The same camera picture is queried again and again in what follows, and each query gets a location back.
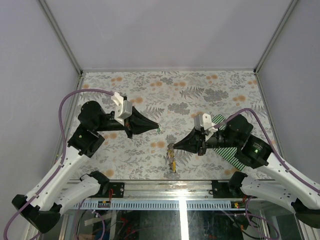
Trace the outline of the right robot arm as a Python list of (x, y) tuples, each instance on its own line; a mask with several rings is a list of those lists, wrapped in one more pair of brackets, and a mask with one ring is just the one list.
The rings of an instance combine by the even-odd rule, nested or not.
[(215, 123), (209, 114), (194, 118), (192, 131), (173, 148), (199, 156), (208, 149), (235, 149), (232, 157), (253, 170), (262, 172), (278, 182), (263, 183), (244, 172), (235, 172), (227, 183), (213, 187), (221, 198), (253, 196), (281, 206), (304, 224), (320, 227), (320, 185), (284, 160), (270, 144), (252, 135), (253, 125), (241, 114)]

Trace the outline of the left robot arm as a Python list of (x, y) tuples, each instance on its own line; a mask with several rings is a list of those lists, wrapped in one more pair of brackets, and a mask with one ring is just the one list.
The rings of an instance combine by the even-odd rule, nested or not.
[(49, 232), (61, 216), (80, 201), (89, 197), (110, 196), (110, 180), (98, 170), (87, 174), (75, 186), (63, 190), (70, 177), (105, 141), (100, 132), (125, 131), (127, 137), (132, 138), (159, 127), (127, 100), (116, 104), (116, 109), (110, 113), (105, 113), (98, 102), (88, 101), (82, 105), (78, 120), (80, 124), (67, 141), (61, 159), (37, 186), (12, 200), (20, 214), (42, 234)]

